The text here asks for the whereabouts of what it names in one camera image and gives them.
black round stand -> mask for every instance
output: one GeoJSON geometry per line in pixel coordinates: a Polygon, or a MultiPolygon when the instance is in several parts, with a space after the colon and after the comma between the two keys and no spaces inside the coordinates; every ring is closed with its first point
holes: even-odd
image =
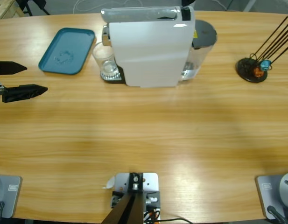
{"type": "Polygon", "coordinates": [[[267,71],[264,72],[262,77],[255,77],[253,74],[253,66],[255,66],[256,60],[252,58],[243,58],[239,60],[236,65],[236,71],[240,77],[244,80],[252,83],[263,82],[267,78],[267,71]]]}

white cable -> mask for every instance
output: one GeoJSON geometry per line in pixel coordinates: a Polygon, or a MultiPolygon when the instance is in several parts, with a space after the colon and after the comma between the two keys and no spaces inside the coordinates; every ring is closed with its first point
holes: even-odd
{"type": "Polygon", "coordinates": [[[239,12],[237,10],[227,10],[227,7],[224,6],[222,3],[220,3],[218,0],[211,0],[211,1],[218,3],[221,7],[224,8],[225,11],[239,12]]]}
{"type": "Polygon", "coordinates": [[[222,3],[220,3],[218,0],[211,0],[211,1],[214,1],[214,2],[218,3],[221,7],[224,8],[225,11],[227,11],[227,7],[224,6],[222,3]]]}
{"type": "Polygon", "coordinates": [[[141,7],[143,6],[143,3],[141,2],[141,0],[126,0],[123,4],[119,3],[117,1],[110,1],[110,2],[105,2],[105,3],[101,4],[101,5],[98,5],[98,6],[95,6],[95,7],[92,7],[92,8],[88,8],[88,9],[80,9],[80,8],[78,8],[78,5],[83,3],[83,2],[85,2],[85,1],[90,1],[90,0],[77,0],[76,3],[74,4],[73,10],[72,10],[72,14],[74,14],[75,10],[77,10],[78,12],[89,12],[91,10],[94,10],[96,8],[99,8],[99,7],[102,7],[102,6],[104,6],[106,4],[109,4],[109,3],[116,3],[116,4],[118,4],[118,5],[123,7],[123,6],[126,5],[126,3],[130,2],[130,1],[137,1],[140,4],[141,7]]]}

wood grain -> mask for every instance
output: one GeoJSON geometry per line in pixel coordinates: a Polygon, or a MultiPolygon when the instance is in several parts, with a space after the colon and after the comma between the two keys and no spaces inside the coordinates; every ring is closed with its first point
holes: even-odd
{"type": "Polygon", "coordinates": [[[99,14],[0,20],[0,60],[28,67],[0,81],[49,88],[0,102],[0,175],[23,178],[15,216],[100,223],[110,211],[109,178],[157,172],[164,218],[263,218],[255,177],[288,172],[288,52],[260,84],[242,80],[234,65],[283,18],[197,12],[217,30],[217,44],[194,80],[152,89],[104,83],[90,54],[73,76],[39,70],[61,28],[92,29],[99,41],[99,14]]]}

label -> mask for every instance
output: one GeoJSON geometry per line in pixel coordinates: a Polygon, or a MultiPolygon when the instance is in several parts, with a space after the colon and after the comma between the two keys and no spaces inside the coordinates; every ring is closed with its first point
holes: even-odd
{"type": "Polygon", "coordinates": [[[198,38],[198,33],[197,33],[196,30],[195,30],[195,32],[194,32],[194,38],[198,38]]]}
{"type": "Polygon", "coordinates": [[[271,183],[263,183],[262,188],[263,190],[272,190],[273,187],[271,186],[271,183]]]}
{"type": "Polygon", "coordinates": [[[10,184],[8,191],[17,191],[17,189],[18,189],[18,185],[10,184]]]}

blue tray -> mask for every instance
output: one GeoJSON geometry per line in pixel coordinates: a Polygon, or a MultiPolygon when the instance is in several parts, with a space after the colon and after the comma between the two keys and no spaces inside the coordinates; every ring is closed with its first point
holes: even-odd
{"type": "Polygon", "coordinates": [[[89,29],[60,29],[39,62],[42,71],[74,75],[86,60],[95,34],[89,29]]]}

